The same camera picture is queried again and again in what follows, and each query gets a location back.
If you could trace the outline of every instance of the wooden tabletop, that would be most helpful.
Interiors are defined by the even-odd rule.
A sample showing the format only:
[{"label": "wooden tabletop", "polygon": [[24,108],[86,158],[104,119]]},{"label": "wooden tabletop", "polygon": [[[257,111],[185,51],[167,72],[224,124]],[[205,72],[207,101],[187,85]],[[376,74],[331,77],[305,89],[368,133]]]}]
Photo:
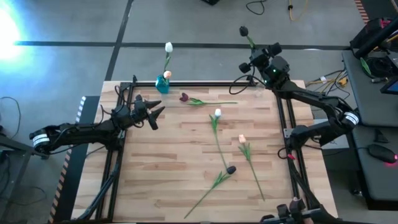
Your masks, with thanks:
[{"label": "wooden tabletop", "polygon": [[[296,83],[304,87],[303,81]],[[118,84],[120,82],[104,82],[100,104],[107,111],[116,106],[114,86]],[[238,104],[188,106],[179,101],[183,92],[203,101],[236,101]],[[158,130],[151,130],[146,123],[141,129],[130,128],[127,132],[114,222],[259,222],[264,215],[276,215],[276,206],[290,203],[293,196],[287,161],[277,157],[284,141],[271,91],[248,88],[239,95],[230,95],[226,87],[170,87],[168,95],[161,95],[154,87],[136,87],[134,96],[137,94],[148,100],[162,100],[160,106],[166,109],[157,120]],[[292,103],[297,124],[311,125],[309,105]],[[217,108],[222,111],[218,126],[221,150],[227,164],[236,166],[237,171],[184,219],[224,170],[209,118]],[[99,108],[96,122],[100,119]],[[251,143],[253,166],[265,201],[249,163],[238,149],[239,134],[244,134]],[[88,152],[100,146],[90,145]],[[322,152],[303,147],[303,156],[311,190],[336,217]],[[98,193],[105,158],[105,149],[87,157],[73,218],[81,215]],[[104,216],[108,202],[106,197]]]}]

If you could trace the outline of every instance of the small glass vase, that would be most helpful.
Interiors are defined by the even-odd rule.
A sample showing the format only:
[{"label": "small glass vase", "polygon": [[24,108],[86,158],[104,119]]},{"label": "small glass vase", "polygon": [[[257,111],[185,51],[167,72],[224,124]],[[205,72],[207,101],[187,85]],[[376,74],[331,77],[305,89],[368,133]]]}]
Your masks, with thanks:
[{"label": "small glass vase", "polygon": [[159,75],[156,78],[156,83],[155,83],[157,91],[159,91],[161,94],[168,94],[169,93],[169,88],[170,88],[170,82],[168,79],[165,79],[163,75]]}]

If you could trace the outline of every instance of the monitor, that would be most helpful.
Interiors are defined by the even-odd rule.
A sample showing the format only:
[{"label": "monitor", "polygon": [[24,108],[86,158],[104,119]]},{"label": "monitor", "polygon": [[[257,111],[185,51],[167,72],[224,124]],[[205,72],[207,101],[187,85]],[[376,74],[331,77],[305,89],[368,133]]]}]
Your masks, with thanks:
[{"label": "monitor", "polygon": [[392,77],[388,83],[380,89],[381,93],[398,95],[398,77]]}]

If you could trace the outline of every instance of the concrete floor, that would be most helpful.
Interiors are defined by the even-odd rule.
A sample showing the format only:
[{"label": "concrete floor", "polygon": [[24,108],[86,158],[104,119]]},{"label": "concrete floor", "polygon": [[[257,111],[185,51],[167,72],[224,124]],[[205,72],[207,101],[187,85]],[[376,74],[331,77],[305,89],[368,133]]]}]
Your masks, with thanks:
[{"label": "concrete floor", "polygon": [[[134,0],[123,42],[246,44],[238,32],[245,25],[257,44],[293,45],[281,56],[290,63],[292,79],[309,81],[343,69],[341,51],[292,49],[305,48],[303,45],[348,46],[364,25],[353,0],[310,1],[307,12],[297,22],[289,21],[287,0],[268,0],[262,16],[245,8],[249,1],[221,0],[212,7],[199,0]],[[294,1],[296,15],[303,9],[303,2]],[[31,45],[45,41],[52,45],[60,41],[115,43],[126,5],[127,0],[0,2],[0,9],[15,22],[16,39],[36,41],[13,47],[15,56],[0,59],[0,96],[14,97],[21,105],[17,141],[31,144],[30,132],[49,124],[74,122],[80,98],[100,94],[113,53],[113,47]],[[233,80],[241,75],[238,65],[247,62],[248,57],[248,49],[175,48],[169,69],[173,80]],[[137,75],[139,80],[155,80],[163,62],[163,46],[122,47],[111,79],[130,80]],[[331,94],[346,96],[340,91]],[[347,101],[354,106],[352,95]],[[15,106],[3,101],[0,109],[0,124],[12,134],[16,127]],[[325,117],[319,111],[314,115]],[[22,184],[42,187],[47,200],[28,207],[13,206],[9,222],[47,221],[64,157],[57,154],[46,161],[32,157]],[[364,202],[351,197],[341,175],[330,174],[330,181],[340,218],[396,223],[396,212],[368,211]],[[20,199],[29,201],[40,197],[39,193],[24,189]]]}]

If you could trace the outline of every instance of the light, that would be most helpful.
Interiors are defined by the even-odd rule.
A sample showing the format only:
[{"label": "light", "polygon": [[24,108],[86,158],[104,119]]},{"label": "light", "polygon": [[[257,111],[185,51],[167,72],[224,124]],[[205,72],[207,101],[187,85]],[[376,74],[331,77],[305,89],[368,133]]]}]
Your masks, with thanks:
[{"label": "light", "polygon": [[0,59],[13,58],[19,54],[20,47],[15,46],[15,41],[20,39],[16,23],[7,13],[7,6],[0,6]]}]

